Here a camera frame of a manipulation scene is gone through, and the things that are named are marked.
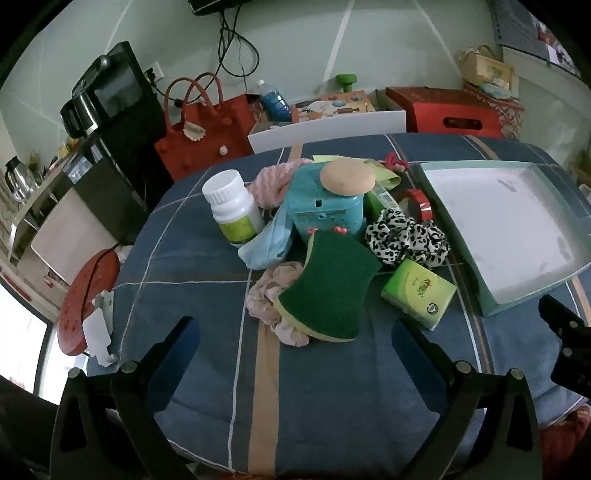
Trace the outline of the yellow green cloth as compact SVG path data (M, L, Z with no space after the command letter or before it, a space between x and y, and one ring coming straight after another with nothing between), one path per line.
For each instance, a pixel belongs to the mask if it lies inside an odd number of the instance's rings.
M312 161L314 161L315 163L331 162L341 158L341 155L314 155L311 157ZM394 171L388 169L383 162L379 162L369 158L358 158L348 156L345 156L345 159L356 160L370 166L370 168L372 168L376 176L376 182L379 183L386 190L393 190L394 188L398 187L401 183L401 177L397 173L394 173Z

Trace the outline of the white pill bottle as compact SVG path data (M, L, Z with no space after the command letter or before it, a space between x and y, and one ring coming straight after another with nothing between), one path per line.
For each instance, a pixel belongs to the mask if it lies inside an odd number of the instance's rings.
M235 169L209 178L201 189L221 233L232 245L241 246L263 231L263 216L242 175Z

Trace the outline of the black white spotted scrunchie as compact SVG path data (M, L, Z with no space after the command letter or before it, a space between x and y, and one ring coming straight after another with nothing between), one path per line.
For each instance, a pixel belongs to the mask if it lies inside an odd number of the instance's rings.
M426 268L442 266L451 250L445 233L433 220L418 222L400 209L388 208L365 232L370 251L387 266L412 260Z

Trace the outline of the red round stool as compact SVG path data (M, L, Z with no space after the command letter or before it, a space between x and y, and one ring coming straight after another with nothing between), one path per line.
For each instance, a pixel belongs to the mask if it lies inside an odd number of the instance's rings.
M76 275L57 321L58 344L65 355L76 356L86 349L83 321L95 309L92 300L103 290L110 291L114 287L119 270L119 258L111 248L92 256Z

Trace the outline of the green yellow scrub sponge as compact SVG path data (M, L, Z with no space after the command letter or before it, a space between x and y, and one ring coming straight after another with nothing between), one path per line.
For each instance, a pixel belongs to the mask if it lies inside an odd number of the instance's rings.
M273 307L305 335L332 343L354 341L363 300L381 267L355 238L317 231L308 240L301 275L277 296Z

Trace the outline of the pink white wavy cloth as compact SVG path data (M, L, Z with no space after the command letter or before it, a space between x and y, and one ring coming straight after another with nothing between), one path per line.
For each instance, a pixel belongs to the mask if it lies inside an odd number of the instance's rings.
M247 187L260 209L279 208L286 196L291 179L301 166L311 164L310 159L298 158L285 163L264 167Z

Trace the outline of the red cardboard box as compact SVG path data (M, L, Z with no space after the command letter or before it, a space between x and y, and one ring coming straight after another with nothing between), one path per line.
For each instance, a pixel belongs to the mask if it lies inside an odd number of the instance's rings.
M408 132L503 137L497 112L464 91L387 87L385 93L405 110Z

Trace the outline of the light blue cloth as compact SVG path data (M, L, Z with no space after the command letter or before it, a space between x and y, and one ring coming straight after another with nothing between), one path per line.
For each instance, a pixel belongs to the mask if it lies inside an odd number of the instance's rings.
M273 220L263 231L238 249L238 257L249 270L266 270L287 258L293 236L294 222L281 205Z

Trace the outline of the pink floral scrunchie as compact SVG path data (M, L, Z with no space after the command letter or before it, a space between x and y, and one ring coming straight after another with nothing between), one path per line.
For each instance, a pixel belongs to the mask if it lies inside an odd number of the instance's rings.
M267 268L245 297L245 307L252 318L259 319L269 327L280 343L297 348L308 346L310 338L281 316L274 301L294 284L303 270L300 262L280 263Z

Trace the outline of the red tape roll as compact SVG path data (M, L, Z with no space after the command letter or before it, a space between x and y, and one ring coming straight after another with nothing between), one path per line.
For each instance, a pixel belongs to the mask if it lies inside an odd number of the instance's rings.
M403 213L417 222L422 223L434 218L431 203L420 189L405 190L397 195L396 201Z

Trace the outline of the beige round makeup sponge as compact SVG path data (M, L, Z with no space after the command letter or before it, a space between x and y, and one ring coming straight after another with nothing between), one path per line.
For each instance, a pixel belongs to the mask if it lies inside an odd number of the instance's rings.
M320 181L325 190L339 196L365 195L376 184L376 175L360 160L338 158L322 167Z

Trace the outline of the green tissue pack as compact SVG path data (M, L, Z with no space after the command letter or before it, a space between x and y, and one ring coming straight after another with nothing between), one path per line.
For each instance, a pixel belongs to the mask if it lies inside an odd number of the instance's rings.
M405 259L383 287L381 297L433 331L456 291L457 287L450 281L415 261Z

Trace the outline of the green small carton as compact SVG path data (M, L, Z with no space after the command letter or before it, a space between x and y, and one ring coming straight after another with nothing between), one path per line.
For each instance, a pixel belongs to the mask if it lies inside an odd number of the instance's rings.
M375 222L384 210L399 210L400 206L391 193L380 183L376 183L374 188L363 198L363 212L367 221Z

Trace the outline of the blue plaid tablecloth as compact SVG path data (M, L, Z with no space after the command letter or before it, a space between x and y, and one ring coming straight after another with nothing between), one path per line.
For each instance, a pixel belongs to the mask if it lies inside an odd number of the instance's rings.
M381 298L375 277L351 343L281 345L249 317L243 300L260 273L249 273L223 237L201 194L209 177L238 170L246 182L263 167L315 154L410 161L403 190L418 166L438 160L500 159L538 165L590 230L590 205L552 157L526 143L458 135L388 134L304 144L197 171L175 183L148 217L114 287L112 350L140 360L177 321L194 317L201 343L167 409L156 420L191 460L231 473L394 473L415 454L438 415L423 403L391 343L402 312ZM454 252L438 274L459 291L429 335L454 360L486 373L523 370L542 427L586 399L551 379L560 342L532 300L488 318L477 313L468 266Z

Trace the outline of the teal plastic toy box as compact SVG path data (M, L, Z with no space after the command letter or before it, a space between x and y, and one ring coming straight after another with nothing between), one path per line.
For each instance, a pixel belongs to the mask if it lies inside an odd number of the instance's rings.
M291 178L283 207L287 216L307 242L315 230L335 231L358 238L366 219L363 216L363 195L339 196L322 186L321 163L297 168Z

